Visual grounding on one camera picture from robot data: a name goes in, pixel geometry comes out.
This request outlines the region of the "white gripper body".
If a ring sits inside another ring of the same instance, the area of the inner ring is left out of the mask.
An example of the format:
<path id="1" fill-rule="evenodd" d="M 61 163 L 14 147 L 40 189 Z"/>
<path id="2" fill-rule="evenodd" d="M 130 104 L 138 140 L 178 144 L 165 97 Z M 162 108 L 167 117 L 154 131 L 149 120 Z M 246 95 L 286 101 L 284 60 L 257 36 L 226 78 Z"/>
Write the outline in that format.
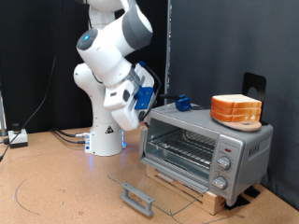
<path id="1" fill-rule="evenodd" d="M 123 130 L 131 131 L 137 128 L 150 108 L 154 96 L 153 86 L 154 79 L 146 65 L 137 63 L 131 68 L 128 78 L 111 93 L 115 105 L 111 114 Z"/>

